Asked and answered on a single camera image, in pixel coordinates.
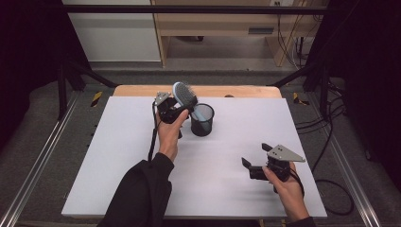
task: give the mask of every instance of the person's left hand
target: person's left hand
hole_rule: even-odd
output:
[[[157,124],[159,125],[157,128],[160,143],[159,152],[167,156],[171,162],[174,162],[177,156],[180,127],[187,117],[188,110],[184,110],[172,124],[167,124],[161,121],[158,113],[156,114]]]
[[[289,166],[296,173],[296,168],[293,162],[289,162]],[[274,185],[283,203],[287,216],[291,221],[297,221],[308,218],[304,196],[302,194],[300,184],[290,176],[285,182],[282,182],[267,166],[263,166],[263,172],[268,180]]]

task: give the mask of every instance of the floor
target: floor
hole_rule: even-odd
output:
[[[312,44],[308,39],[304,51]],[[268,85],[282,79],[299,66],[288,61],[283,67],[276,67],[265,40],[263,38],[245,37],[204,37],[199,42],[195,37],[180,37],[172,39],[168,52],[166,67],[158,62],[148,63],[105,63],[93,62],[94,69],[102,76],[117,83],[124,84],[171,84],[178,79],[184,79],[192,84],[253,84]],[[306,122],[318,117],[313,105],[304,105],[293,101],[297,93],[300,100],[316,100],[315,93],[305,93],[302,84],[305,79],[298,78],[282,87],[280,90],[288,100],[295,123]],[[1,226],[94,226],[98,220],[76,220],[60,215],[65,197],[74,181],[85,156],[87,146],[91,143],[96,131],[102,108],[107,103],[113,89],[99,85],[96,81],[85,78],[88,83],[83,93],[73,93],[69,89],[71,99],[77,96],[77,107],[71,113],[67,125],[61,126],[61,136],[55,139],[57,145],[52,147],[43,168],[33,169],[39,172],[40,178],[26,185],[28,198],[22,199],[19,208],[12,206],[14,198],[20,195],[20,190],[26,176],[30,176],[31,168],[35,166],[38,156],[43,154],[43,147],[49,134],[57,126],[58,100],[57,84],[50,83],[31,94],[31,106],[25,120],[15,132],[9,144],[0,156],[0,214],[4,217],[8,209],[15,208],[17,223]],[[341,87],[340,79],[333,83]],[[94,93],[103,91],[103,98],[96,107],[90,107]],[[333,100],[336,94],[330,94]],[[305,153],[309,162],[318,159],[319,153],[327,138],[327,127],[311,133],[299,131]],[[342,114],[334,123],[335,137],[317,167],[316,178],[330,179],[348,190],[357,192],[366,202],[354,198],[356,207],[348,215],[338,215],[328,212],[327,219],[316,220],[321,226],[401,226],[401,196],[386,177],[380,164],[367,161],[363,146],[347,117]],[[344,165],[340,153],[346,156],[345,165],[351,164],[357,179],[357,188],[349,185],[341,165]],[[349,198],[340,188],[331,184],[318,183],[322,191],[323,203],[335,211],[346,211],[350,205]],[[366,215],[364,211],[373,211]],[[282,226],[280,218],[267,219],[265,226]]]

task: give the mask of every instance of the brush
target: brush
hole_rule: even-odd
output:
[[[195,105],[198,103],[198,98],[188,84],[183,82],[174,83],[173,95],[181,106],[188,106],[188,110],[193,110],[194,115],[198,118],[200,122],[206,121],[203,115],[194,108]],[[205,131],[210,130],[210,125],[207,122],[200,124]]]

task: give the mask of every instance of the black mesh cup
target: black mesh cup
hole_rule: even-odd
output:
[[[207,104],[199,103],[191,113],[191,131],[197,136],[206,136],[212,131],[215,111]]]

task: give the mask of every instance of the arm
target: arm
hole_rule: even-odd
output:
[[[295,165],[290,163],[290,167],[295,171]],[[309,216],[302,195],[301,187],[294,178],[290,177],[286,182],[280,181],[274,172],[263,166],[263,171],[269,181],[276,188],[280,196],[281,203],[290,221],[287,226],[315,226],[313,218]]]
[[[160,123],[159,152],[151,163],[143,160],[126,173],[98,227],[156,227],[162,224],[171,194],[168,176],[178,152],[179,130],[187,116],[188,111],[184,111],[173,124]]]

